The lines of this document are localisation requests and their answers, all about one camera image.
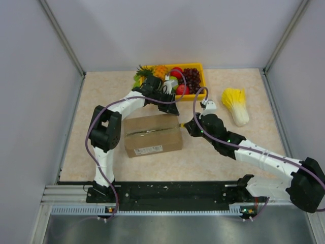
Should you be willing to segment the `brown cardboard express box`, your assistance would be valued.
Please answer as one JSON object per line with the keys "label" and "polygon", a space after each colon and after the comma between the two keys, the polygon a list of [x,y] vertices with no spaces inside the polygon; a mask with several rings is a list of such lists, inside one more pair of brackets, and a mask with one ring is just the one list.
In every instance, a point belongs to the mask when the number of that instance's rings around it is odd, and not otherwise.
{"label": "brown cardboard express box", "polygon": [[129,158],[181,150],[178,116],[160,114],[123,121],[124,148]]}

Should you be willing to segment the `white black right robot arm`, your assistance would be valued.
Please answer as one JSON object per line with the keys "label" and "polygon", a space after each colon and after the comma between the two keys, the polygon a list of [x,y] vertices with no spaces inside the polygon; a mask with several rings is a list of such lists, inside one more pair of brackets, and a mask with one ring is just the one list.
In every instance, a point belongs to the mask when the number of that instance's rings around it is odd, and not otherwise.
{"label": "white black right robot arm", "polygon": [[319,206],[324,198],[324,172],[317,160],[310,157],[292,159],[259,147],[244,136],[227,130],[215,114],[196,113],[184,127],[192,137],[205,138],[221,155],[250,163],[277,176],[273,180],[250,176],[237,188],[241,200],[269,197],[290,201],[305,212],[322,211]]}

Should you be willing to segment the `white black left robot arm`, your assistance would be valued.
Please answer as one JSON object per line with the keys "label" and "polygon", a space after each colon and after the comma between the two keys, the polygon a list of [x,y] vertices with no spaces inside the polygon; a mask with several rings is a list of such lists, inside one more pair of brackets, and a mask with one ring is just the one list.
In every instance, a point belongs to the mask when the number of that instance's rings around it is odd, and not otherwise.
{"label": "white black left robot arm", "polygon": [[108,202],[115,197],[115,189],[110,184],[115,179],[113,156],[114,148],[120,141],[122,121],[135,110],[148,104],[156,105],[161,112],[178,116],[178,100],[173,92],[176,85],[175,80],[162,82],[157,77],[149,76],[124,98],[105,107],[98,105],[95,108],[85,146],[97,166],[94,181],[100,185],[97,195],[103,201]]}

